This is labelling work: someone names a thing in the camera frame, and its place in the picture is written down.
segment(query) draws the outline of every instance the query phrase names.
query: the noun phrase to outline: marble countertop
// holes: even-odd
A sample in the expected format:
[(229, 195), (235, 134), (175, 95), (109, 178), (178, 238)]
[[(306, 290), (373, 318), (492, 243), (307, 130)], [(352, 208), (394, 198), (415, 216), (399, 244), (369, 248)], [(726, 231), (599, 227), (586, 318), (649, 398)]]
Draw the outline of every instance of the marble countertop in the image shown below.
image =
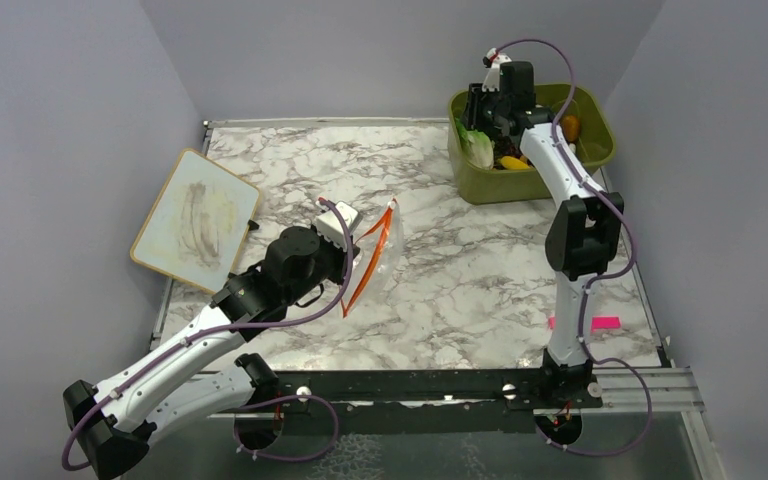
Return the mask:
[[(283, 228), (309, 225), (319, 196), (374, 216), (395, 195), (405, 248), (378, 303), (347, 318), (336, 308), (305, 325), (266, 331), (206, 370), (245, 352), (260, 353), (276, 370), (539, 365), (555, 300), (543, 250), (554, 205), (470, 205), (455, 189), (446, 143), (447, 126), (436, 123), (215, 129), (207, 156), (262, 192), (255, 215), (261, 229), (249, 234), (235, 271), (262, 259)], [(621, 246), (610, 270), (625, 261)], [(329, 286), (324, 298), (336, 290)], [(174, 282), (161, 341), (208, 301), (208, 294)], [(292, 308), (288, 318), (323, 304)], [(622, 328), (594, 333), (594, 355), (660, 364), (632, 275), (603, 282), (595, 315), (619, 316)]]

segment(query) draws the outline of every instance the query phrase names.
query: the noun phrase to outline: white wall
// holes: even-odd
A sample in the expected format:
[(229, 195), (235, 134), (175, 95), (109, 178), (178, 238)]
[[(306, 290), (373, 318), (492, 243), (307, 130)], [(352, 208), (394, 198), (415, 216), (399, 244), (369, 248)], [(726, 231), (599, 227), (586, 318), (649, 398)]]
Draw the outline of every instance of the white wall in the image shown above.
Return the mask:
[[(606, 99), (663, 0), (143, 0), (209, 119), (446, 115), (484, 78), (490, 47), (553, 39)], [(512, 49), (543, 83), (566, 81), (554, 52)]]
[(730, 478), (768, 478), (768, 2), (668, 0), (607, 114), (658, 325)]
[(0, 0), (0, 479), (92, 478), (60, 395), (147, 351), (128, 249), (200, 117), (137, 0), (32, 3)]

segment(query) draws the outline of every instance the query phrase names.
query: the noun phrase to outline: pink sticky note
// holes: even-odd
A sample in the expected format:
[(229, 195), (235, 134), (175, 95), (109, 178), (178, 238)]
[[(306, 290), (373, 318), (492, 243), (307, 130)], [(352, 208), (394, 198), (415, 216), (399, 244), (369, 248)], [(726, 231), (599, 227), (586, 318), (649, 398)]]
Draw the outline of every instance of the pink sticky note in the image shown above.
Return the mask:
[[(549, 328), (555, 328), (555, 317), (549, 317)], [(594, 330), (614, 330), (620, 328), (620, 317), (593, 317), (593, 323), (590, 325), (590, 331)]]

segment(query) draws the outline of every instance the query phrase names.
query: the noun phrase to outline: plastic tub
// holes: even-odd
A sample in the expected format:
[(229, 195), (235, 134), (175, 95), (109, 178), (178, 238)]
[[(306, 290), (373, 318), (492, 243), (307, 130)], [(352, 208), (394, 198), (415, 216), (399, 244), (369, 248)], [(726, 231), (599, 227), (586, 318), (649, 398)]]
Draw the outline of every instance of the plastic tub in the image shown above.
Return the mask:
[[(557, 112), (569, 93), (569, 84), (537, 85), (537, 103)], [(455, 173), (458, 193), (469, 203), (513, 202), (551, 198), (537, 170), (484, 170), (474, 166), (464, 156), (458, 139), (455, 119), (466, 108), (466, 91), (449, 102), (449, 161)], [(566, 113), (581, 120), (581, 136), (576, 141), (576, 156), (591, 174), (614, 156), (614, 136), (605, 122), (602, 110), (587, 90), (576, 87), (573, 102)]]

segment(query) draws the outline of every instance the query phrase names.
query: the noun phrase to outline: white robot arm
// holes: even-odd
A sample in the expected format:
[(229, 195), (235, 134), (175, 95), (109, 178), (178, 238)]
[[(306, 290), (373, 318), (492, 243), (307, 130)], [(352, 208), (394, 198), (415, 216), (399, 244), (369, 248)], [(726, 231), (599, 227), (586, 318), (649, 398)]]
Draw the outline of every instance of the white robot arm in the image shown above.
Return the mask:
[[(520, 150), (528, 158), (540, 177), (552, 194), (555, 205), (561, 205), (572, 198), (591, 198), (593, 194), (585, 189), (576, 180), (576, 176), (563, 162), (558, 154), (557, 147), (552, 139), (552, 123), (541, 123), (522, 134)], [(563, 139), (563, 134), (558, 132), (558, 138)], [(566, 142), (561, 142), (570, 158), (575, 154), (570, 150)], [(590, 178), (580, 163), (575, 163), (573, 168), (578, 169), (578, 177), (584, 179), (600, 191), (602, 187)], [(587, 282), (596, 276), (595, 273), (580, 275), (576, 279), (570, 279), (563, 272), (556, 272), (557, 293), (555, 296), (555, 329), (547, 347), (548, 354), (558, 365), (582, 365), (587, 361), (587, 355), (581, 348), (578, 338), (578, 319), (581, 311), (582, 291)], [(590, 340), (590, 324), (592, 322), (593, 303), (587, 304), (584, 314), (584, 341)]]
[[(285, 229), (263, 261), (231, 276), (209, 305), (156, 350), (95, 385), (79, 380), (64, 391), (69, 444), (77, 440), (99, 479), (128, 471), (172, 431), (249, 403), (261, 387), (264, 399), (272, 398), (277, 377), (258, 355), (243, 355), (210, 377), (189, 380), (263, 331), (254, 325), (284, 319), (289, 306), (326, 280), (345, 284), (354, 249), (351, 234), (361, 217), (345, 203), (326, 205), (331, 211), (311, 227)], [(63, 464), (78, 469), (69, 464), (68, 448)]]
[[(540, 173), (558, 207), (546, 239), (546, 256), (557, 272), (557, 297), (555, 330), (544, 355), (544, 366), (566, 369), (563, 376), (585, 381), (592, 362), (581, 344), (590, 337), (592, 302), (584, 302), (582, 293), (593, 277), (606, 271), (616, 255), (621, 226), (593, 190), (604, 193), (620, 212), (623, 200), (617, 193), (606, 193), (581, 163), (565, 161), (559, 147), (568, 159), (575, 159), (575, 153), (553, 122), (554, 113), (537, 104), (531, 63), (512, 61), (495, 48), (483, 60), (489, 71), (484, 83), (470, 85), (463, 123), (467, 129), (481, 130), (491, 139), (518, 145)], [(583, 315), (582, 305), (586, 306)], [(570, 375), (570, 369), (578, 373)]]

